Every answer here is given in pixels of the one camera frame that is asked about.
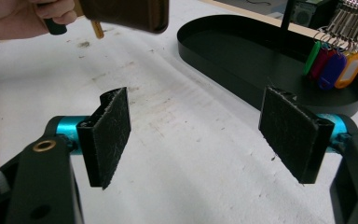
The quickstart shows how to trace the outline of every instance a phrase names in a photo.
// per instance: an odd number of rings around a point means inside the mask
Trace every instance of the orange key tag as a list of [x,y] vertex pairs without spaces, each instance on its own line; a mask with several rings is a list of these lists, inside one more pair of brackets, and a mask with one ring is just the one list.
[[338,77],[335,87],[337,89],[343,89],[349,86],[358,74],[358,52],[349,54],[347,57],[347,65]]

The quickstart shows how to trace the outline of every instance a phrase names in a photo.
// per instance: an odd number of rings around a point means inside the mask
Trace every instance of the keychain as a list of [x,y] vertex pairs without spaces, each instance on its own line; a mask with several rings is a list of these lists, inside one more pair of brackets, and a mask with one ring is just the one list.
[[335,84],[335,87],[338,89],[349,86],[358,74],[358,50],[357,52],[348,52],[346,58],[347,65]]
[[347,58],[345,55],[339,51],[336,51],[336,53],[328,60],[324,70],[319,77],[319,88],[325,91],[333,89],[346,64]]

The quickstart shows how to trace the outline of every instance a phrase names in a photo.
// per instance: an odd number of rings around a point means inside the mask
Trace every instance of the red key tag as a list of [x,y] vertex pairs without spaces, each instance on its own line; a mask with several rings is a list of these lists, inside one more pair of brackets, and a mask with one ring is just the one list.
[[318,56],[313,62],[312,68],[308,73],[308,78],[310,80],[318,80],[327,62],[334,54],[335,52],[333,50],[329,50],[328,48],[325,47],[320,48]]

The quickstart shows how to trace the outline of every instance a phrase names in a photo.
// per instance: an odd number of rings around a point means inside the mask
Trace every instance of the black pole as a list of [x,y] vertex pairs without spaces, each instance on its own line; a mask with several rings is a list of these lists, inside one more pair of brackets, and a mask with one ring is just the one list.
[[284,48],[284,42],[286,40],[287,33],[289,32],[289,24],[292,18],[293,7],[295,6],[295,0],[288,0],[286,9],[281,23],[281,30],[279,35],[278,49]]

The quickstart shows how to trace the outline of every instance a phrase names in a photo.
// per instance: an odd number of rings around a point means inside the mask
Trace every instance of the brown wallet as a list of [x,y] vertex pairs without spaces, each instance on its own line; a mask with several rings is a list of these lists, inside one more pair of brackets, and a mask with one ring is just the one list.
[[169,0],[79,0],[84,15],[159,34],[168,27]]

